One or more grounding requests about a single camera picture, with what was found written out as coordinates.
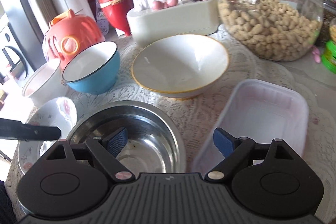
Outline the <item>red white rectangular tray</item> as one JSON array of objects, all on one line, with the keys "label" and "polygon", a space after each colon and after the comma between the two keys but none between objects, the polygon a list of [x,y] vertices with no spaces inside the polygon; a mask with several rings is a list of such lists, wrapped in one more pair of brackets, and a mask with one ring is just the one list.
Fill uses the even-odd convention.
[{"label": "red white rectangular tray", "polygon": [[305,149],[309,107],[298,92],[260,80],[244,80],[233,89],[225,108],[191,163],[191,172],[205,175],[223,160],[214,145],[218,127],[256,143],[283,139],[300,156]]}]

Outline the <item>stainless steel bowl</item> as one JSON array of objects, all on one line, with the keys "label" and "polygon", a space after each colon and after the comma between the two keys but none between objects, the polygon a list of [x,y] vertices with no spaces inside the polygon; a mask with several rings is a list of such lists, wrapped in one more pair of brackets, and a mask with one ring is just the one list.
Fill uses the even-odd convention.
[{"label": "stainless steel bowl", "polygon": [[100,106],[77,122],[68,140],[84,143],[121,127],[127,129],[127,144],[117,160],[135,175],[185,172],[181,134],[168,115],[145,102],[118,101]]}]

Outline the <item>floral white plate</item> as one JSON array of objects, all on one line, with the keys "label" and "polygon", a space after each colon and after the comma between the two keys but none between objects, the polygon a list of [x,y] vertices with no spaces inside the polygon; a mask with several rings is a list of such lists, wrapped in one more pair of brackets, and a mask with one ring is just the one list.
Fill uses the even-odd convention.
[{"label": "floral white plate", "polygon": [[[32,125],[58,127],[62,139],[68,137],[76,122],[76,106],[67,97],[57,97],[46,102],[28,121]],[[22,173],[26,173],[53,144],[53,141],[20,141],[18,162]]]}]

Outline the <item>white paper instant-noodle bowl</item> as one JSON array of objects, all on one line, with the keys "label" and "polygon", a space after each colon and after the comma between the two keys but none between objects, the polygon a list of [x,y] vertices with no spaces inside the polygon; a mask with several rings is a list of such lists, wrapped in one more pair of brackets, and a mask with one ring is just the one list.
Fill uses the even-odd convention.
[{"label": "white paper instant-noodle bowl", "polygon": [[52,59],[28,79],[23,87],[22,96],[30,98],[36,107],[41,107],[49,100],[65,96],[67,92],[68,86],[62,78],[60,60]]}]

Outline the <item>blue enamel bowl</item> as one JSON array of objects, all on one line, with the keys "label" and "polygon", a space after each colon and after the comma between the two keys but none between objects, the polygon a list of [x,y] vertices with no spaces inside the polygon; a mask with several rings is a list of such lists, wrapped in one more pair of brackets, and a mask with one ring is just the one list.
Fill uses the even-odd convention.
[{"label": "blue enamel bowl", "polygon": [[77,92],[99,95],[116,83],[120,63],[117,44],[104,41],[76,55],[64,68],[62,77]]}]

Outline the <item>white bowl yellow rim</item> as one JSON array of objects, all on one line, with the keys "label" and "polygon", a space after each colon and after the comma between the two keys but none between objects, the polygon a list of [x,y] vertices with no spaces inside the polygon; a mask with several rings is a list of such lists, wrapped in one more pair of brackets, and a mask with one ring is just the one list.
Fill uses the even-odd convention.
[{"label": "white bowl yellow rim", "polygon": [[219,41],[203,35],[183,34],[158,40],[134,59],[135,82],[161,96],[193,98],[212,87],[227,71],[230,55]]}]

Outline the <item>coral toy carrier case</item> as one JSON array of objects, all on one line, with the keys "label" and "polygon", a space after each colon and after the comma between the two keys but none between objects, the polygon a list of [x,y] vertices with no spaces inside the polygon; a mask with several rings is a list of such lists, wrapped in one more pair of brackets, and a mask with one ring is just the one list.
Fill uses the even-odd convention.
[{"label": "coral toy carrier case", "polygon": [[76,55],[104,40],[95,20],[69,9],[49,22],[42,50],[47,61],[59,59],[65,68]]}]

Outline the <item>green lid jar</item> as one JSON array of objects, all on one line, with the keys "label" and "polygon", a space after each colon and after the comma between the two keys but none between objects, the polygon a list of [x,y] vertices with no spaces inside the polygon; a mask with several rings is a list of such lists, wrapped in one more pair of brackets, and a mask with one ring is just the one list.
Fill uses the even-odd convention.
[{"label": "green lid jar", "polygon": [[329,40],[325,44],[325,50],[321,57],[323,65],[332,73],[336,74],[336,45],[335,42]]}]

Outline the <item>cream tissue box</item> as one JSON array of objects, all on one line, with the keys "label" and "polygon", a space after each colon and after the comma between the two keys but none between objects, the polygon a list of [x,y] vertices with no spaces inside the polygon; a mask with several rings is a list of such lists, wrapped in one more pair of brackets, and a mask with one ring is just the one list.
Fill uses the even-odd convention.
[{"label": "cream tissue box", "polygon": [[217,0],[178,0],[174,7],[153,11],[154,1],[138,0],[127,15],[134,41],[142,48],[181,34],[209,35],[219,26]]}]

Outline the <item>glass jar of peanuts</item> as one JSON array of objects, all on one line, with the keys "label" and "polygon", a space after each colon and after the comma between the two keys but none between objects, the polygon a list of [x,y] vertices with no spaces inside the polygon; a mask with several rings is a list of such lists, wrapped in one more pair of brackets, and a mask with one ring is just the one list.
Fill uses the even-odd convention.
[{"label": "glass jar of peanuts", "polygon": [[256,56],[295,61],[314,46],[322,0],[218,0],[225,30]]}]

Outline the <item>pink ball ornament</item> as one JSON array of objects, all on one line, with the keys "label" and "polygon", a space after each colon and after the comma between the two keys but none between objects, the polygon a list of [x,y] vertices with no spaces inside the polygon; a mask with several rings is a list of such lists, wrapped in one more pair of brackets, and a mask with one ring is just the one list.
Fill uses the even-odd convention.
[{"label": "pink ball ornament", "polygon": [[158,10],[166,9],[169,7],[174,7],[177,4],[178,4],[178,0],[167,0],[165,2],[154,1],[151,5],[151,9],[153,11],[158,11]]}]

